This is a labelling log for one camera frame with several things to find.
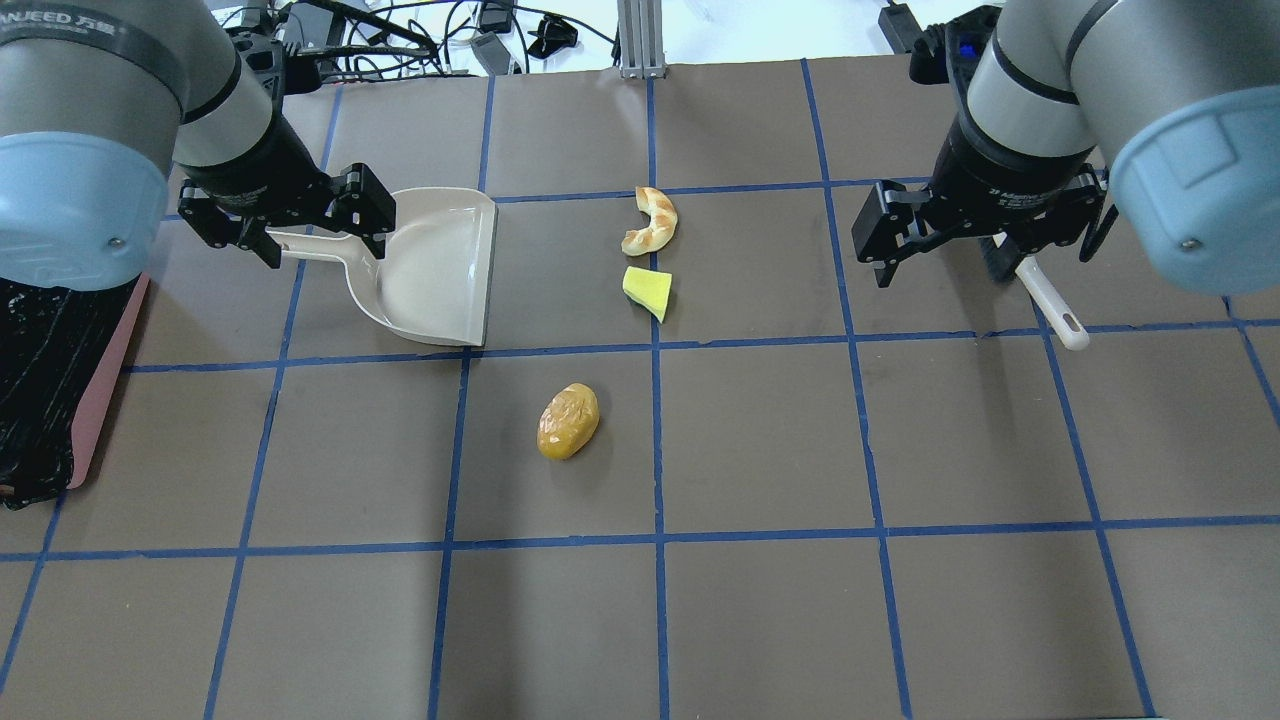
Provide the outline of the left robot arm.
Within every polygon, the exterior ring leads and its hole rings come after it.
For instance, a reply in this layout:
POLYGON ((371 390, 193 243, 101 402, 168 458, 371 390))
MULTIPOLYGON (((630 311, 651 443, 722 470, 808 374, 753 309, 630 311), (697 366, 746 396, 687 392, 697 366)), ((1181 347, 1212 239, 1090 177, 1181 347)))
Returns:
POLYGON ((297 67, 201 1, 3 4, 3 279, 113 290, 148 265, 173 170, 210 247, 279 266, 273 227, 355 237, 375 259, 396 200, 370 168, 329 176, 283 111, 297 67))

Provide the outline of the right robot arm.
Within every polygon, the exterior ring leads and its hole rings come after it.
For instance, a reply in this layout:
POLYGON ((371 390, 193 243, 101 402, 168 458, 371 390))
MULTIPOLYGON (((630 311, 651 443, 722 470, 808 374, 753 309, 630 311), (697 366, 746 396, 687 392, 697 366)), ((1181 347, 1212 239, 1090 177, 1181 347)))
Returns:
POLYGON ((886 287, 977 238, 1006 282, 1048 246, 1089 261, 1124 217, 1184 290, 1275 287, 1277 26, 1275 1, 1006 1, 927 28, 909 74, 954 122, 920 190, 876 183, 856 259, 886 287))

